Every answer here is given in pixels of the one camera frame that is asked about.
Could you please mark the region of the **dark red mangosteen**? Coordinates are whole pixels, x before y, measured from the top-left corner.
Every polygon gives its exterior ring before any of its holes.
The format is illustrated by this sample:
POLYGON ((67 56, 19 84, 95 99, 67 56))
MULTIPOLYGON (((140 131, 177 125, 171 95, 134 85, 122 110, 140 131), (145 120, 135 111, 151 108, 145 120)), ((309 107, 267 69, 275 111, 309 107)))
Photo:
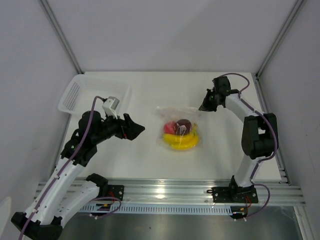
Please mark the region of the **dark red mangosteen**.
POLYGON ((188 135, 192 129, 193 125, 188 119, 179 119, 174 126, 175 134, 178 136, 188 135))

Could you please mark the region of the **red apple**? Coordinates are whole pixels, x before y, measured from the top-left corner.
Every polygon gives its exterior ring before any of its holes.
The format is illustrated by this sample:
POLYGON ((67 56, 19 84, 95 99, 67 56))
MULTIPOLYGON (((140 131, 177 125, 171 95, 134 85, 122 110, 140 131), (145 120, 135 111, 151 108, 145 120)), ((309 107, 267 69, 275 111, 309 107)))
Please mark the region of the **red apple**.
POLYGON ((176 124, 175 121, 166 122, 163 126, 163 132, 165 134, 175 135, 176 134, 175 124, 176 124))

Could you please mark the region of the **clear zip top bag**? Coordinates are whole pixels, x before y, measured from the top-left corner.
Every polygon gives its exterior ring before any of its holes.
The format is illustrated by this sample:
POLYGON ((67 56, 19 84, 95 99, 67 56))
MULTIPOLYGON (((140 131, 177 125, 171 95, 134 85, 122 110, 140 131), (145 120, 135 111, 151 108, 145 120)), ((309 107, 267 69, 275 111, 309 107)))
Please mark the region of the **clear zip top bag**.
POLYGON ((173 151, 189 151, 200 145, 199 121, 196 107, 160 107, 155 110, 161 120, 157 142, 173 151))

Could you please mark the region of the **yellow banana bunch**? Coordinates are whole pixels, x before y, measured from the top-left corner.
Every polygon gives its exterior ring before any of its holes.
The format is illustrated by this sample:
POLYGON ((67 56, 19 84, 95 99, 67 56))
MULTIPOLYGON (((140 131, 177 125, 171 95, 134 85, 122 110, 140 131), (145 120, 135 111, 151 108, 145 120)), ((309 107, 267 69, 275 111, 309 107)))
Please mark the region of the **yellow banana bunch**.
POLYGON ((192 130, 187 135, 173 135, 169 133, 164 133, 162 135, 162 140, 173 150, 185 151, 192 149, 198 145, 200 138, 197 132, 197 125, 192 126, 192 130))

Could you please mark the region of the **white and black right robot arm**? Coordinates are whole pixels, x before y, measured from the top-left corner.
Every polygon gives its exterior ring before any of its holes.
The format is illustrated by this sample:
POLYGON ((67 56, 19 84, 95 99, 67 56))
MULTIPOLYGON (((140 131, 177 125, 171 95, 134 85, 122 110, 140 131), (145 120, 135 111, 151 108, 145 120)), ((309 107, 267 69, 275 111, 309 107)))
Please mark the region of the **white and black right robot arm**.
POLYGON ((277 153, 278 124, 273 113, 261 113, 243 97, 242 91, 233 89, 227 74, 213 79, 213 88, 207 89, 199 107, 203 112, 216 112, 223 106, 234 113, 243 123, 241 147, 244 152, 238 171, 228 186, 212 187, 207 193, 214 203, 258 203, 254 179, 261 163, 272 159, 277 153))

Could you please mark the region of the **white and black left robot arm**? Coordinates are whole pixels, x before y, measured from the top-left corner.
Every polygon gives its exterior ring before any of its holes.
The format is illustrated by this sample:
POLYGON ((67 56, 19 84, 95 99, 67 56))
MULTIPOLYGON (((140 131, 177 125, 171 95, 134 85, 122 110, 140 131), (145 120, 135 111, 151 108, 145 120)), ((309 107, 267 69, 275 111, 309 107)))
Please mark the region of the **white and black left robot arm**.
POLYGON ((20 231, 20 239, 26 236, 32 240, 57 240, 67 222, 87 203, 122 202, 122 195, 113 191, 118 186, 109 185, 109 181, 97 173, 90 174, 70 197, 65 198, 65 194, 97 153, 98 144, 111 137, 132 141, 145 130, 144 126, 133 122, 129 114, 123 117, 103 119, 95 110, 82 115, 40 194, 25 211, 12 216, 11 222, 20 231))

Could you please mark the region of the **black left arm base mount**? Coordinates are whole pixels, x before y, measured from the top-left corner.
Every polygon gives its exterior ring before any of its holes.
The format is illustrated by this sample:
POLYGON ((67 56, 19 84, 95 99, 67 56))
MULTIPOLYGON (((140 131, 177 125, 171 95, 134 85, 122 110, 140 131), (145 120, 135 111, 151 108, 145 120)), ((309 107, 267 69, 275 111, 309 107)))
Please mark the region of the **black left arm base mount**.
POLYGON ((109 185, 103 186, 99 189, 98 197, 114 197, 123 200, 125 193, 124 185, 109 185))

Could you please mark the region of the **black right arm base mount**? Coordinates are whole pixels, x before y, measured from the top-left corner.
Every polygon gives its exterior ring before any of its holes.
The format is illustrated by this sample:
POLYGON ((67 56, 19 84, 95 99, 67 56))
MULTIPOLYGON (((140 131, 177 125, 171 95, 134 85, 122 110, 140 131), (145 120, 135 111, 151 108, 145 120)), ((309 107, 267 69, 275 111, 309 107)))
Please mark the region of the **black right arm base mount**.
POLYGON ((259 202, 256 188, 253 185, 235 188, 216 186, 208 189, 206 193, 212 195, 214 203, 257 204, 259 202))

